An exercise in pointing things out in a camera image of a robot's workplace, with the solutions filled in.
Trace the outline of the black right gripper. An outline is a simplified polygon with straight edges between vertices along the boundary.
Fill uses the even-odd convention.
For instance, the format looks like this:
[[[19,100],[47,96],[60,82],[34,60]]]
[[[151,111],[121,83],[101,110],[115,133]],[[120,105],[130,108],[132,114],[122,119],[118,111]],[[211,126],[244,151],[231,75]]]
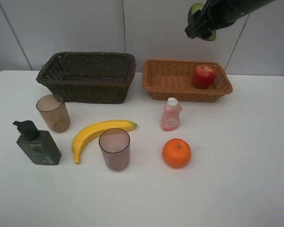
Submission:
[[[196,22],[185,28],[191,38],[214,39],[214,31],[232,25],[239,19],[237,0],[207,0],[196,16]]]

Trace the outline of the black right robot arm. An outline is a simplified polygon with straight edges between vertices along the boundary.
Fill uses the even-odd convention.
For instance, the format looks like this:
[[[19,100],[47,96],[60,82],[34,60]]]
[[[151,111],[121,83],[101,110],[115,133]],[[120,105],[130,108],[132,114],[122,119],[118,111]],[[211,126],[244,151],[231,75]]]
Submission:
[[[186,35],[214,41],[216,31],[233,25],[241,17],[271,3],[271,0],[208,0],[195,3],[188,12]]]

